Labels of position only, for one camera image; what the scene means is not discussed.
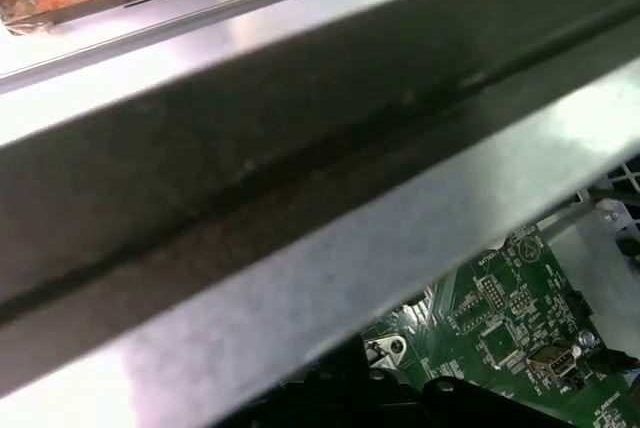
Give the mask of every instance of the green circuit board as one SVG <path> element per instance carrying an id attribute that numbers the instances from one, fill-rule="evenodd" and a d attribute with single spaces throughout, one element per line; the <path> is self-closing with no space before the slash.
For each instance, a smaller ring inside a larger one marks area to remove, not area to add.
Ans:
<path id="1" fill-rule="evenodd" d="M 528 226 L 426 287 L 422 301 L 379 319 L 363 338 L 404 337 L 398 368 L 417 389 L 455 376 L 577 426 L 640 426 L 623 376 L 591 372 L 582 361 L 603 342 L 580 301 L 537 227 Z M 538 350 L 571 343 L 585 329 L 595 345 L 575 359 L 580 387 L 532 365 Z"/>

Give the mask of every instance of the screw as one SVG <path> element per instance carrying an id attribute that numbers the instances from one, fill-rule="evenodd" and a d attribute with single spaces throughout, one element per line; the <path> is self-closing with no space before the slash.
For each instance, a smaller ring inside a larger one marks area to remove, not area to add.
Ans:
<path id="1" fill-rule="evenodd" d="M 436 383 L 436 388 L 446 393 L 451 393 L 455 389 L 453 384 L 450 381 L 446 380 L 440 380 L 438 383 Z"/>
<path id="2" fill-rule="evenodd" d="M 604 214 L 604 219 L 607 220 L 609 223 L 613 223 L 614 221 L 618 221 L 618 218 L 620 218 L 620 215 L 618 213 L 616 213 L 615 211 L 607 211 Z"/>
<path id="3" fill-rule="evenodd" d="M 404 343 L 402 343 L 400 340 L 395 340 L 391 343 L 391 351 L 393 351 L 395 354 L 402 353 L 403 349 Z"/>
<path id="4" fill-rule="evenodd" d="M 369 378 L 375 381 L 382 381 L 384 380 L 384 373 L 378 370 L 371 370 L 369 372 Z"/>
<path id="5" fill-rule="evenodd" d="M 589 330 L 582 330 L 578 333 L 578 343 L 584 348 L 593 348 L 596 344 L 596 335 Z"/>

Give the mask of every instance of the electronic components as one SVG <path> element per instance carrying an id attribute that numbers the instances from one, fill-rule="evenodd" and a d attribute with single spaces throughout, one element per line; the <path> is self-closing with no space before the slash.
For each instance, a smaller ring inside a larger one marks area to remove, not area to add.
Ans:
<path id="1" fill-rule="evenodd" d="M 511 305 L 511 313 L 514 315 L 519 315 L 520 313 L 526 311 L 526 309 L 531 304 L 532 298 L 529 290 L 523 289 L 518 291 L 510 301 Z"/>
<path id="2" fill-rule="evenodd" d="M 503 322 L 481 333 L 480 343 L 491 360 L 491 364 L 497 370 L 516 356 L 520 350 L 518 342 L 511 334 L 511 330 Z"/>
<path id="3" fill-rule="evenodd" d="M 578 333 L 576 341 L 582 348 L 593 348 L 596 346 L 596 335 L 589 330 L 582 330 Z"/>
<path id="4" fill-rule="evenodd" d="M 640 427 L 624 379 L 589 369 L 604 343 L 536 227 L 518 230 L 499 251 L 479 254 L 424 293 L 424 302 L 404 304 L 363 334 L 404 338 L 399 370 L 416 389 L 450 376 L 578 426 Z"/>
<path id="5" fill-rule="evenodd" d="M 527 361 L 533 369 L 546 374 L 552 380 L 579 389 L 584 386 L 584 379 L 578 371 L 576 354 L 574 345 L 553 343 L 534 352 Z"/>
<path id="6" fill-rule="evenodd" d="M 506 306 L 504 297 L 498 288 L 498 283 L 493 276 L 485 276 L 480 280 L 480 286 L 495 307 L 496 311 L 500 311 Z"/>

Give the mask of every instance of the capacitor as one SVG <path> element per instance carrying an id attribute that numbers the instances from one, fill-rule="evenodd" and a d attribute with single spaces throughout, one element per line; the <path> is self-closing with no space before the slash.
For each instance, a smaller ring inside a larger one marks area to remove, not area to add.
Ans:
<path id="1" fill-rule="evenodd" d="M 583 348 L 593 348 L 596 345 L 596 335 L 589 330 L 578 333 L 577 341 Z"/>

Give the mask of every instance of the motherboard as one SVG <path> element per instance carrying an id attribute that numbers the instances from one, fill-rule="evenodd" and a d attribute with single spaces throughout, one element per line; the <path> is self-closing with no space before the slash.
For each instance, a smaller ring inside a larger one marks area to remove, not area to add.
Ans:
<path id="1" fill-rule="evenodd" d="M 577 426 L 640 426 L 623 376 L 596 363 L 611 350 L 590 315 L 538 228 L 527 226 L 363 338 L 372 366 L 397 370 L 418 390 L 454 376 Z"/>

